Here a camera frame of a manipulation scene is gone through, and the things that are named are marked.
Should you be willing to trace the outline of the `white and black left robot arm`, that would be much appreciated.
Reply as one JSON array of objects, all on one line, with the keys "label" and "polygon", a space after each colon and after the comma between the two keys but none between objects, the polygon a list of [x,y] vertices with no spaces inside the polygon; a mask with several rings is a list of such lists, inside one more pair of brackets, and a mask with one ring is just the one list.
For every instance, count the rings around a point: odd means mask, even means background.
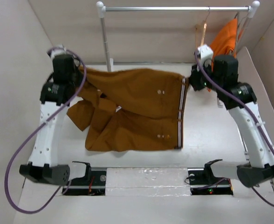
[{"label": "white and black left robot arm", "polygon": [[70,167],[58,163],[58,144],[64,117],[83,74],[72,55],[56,55],[53,73],[43,85],[40,95],[40,125],[33,151],[19,173],[35,183],[64,186],[68,183]]}]

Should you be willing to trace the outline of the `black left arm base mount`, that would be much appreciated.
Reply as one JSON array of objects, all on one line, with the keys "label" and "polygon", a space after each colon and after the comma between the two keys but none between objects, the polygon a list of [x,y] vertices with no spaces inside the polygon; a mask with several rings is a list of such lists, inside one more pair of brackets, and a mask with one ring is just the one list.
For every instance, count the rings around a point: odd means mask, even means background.
[{"label": "black left arm base mount", "polygon": [[62,188],[64,196],[104,196],[107,168],[92,167],[90,163],[73,161],[69,182]]}]

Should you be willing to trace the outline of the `brown trousers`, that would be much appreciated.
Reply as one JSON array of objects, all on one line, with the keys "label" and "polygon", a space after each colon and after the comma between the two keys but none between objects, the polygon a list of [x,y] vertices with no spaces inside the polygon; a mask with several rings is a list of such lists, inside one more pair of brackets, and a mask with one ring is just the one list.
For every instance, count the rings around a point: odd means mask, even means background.
[{"label": "brown trousers", "polygon": [[181,149],[188,87],[189,79],[176,72],[89,68],[80,100],[67,115],[87,130],[89,151]]}]

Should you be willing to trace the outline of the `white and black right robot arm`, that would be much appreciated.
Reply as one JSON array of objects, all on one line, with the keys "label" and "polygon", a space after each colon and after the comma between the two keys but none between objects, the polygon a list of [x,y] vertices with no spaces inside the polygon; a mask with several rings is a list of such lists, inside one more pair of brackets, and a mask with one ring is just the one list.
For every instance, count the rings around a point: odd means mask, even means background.
[{"label": "white and black right robot arm", "polygon": [[189,82],[195,91],[204,88],[217,93],[217,98],[235,121],[245,143],[247,162],[233,164],[221,159],[205,164],[204,180],[213,184],[220,179],[239,180],[245,187],[274,178],[274,146],[265,129],[257,97],[248,83],[239,81],[238,60],[231,55],[195,55]]}]

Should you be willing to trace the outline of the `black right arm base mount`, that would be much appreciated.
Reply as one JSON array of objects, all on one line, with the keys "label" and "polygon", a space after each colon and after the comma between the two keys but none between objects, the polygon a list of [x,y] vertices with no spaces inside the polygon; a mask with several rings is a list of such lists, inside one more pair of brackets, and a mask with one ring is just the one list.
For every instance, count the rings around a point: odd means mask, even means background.
[{"label": "black right arm base mount", "polygon": [[203,168],[188,168],[188,176],[184,182],[190,186],[192,196],[232,195],[233,189],[230,179],[215,177],[211,165],[222,161],[217,159],[207,162]]}]

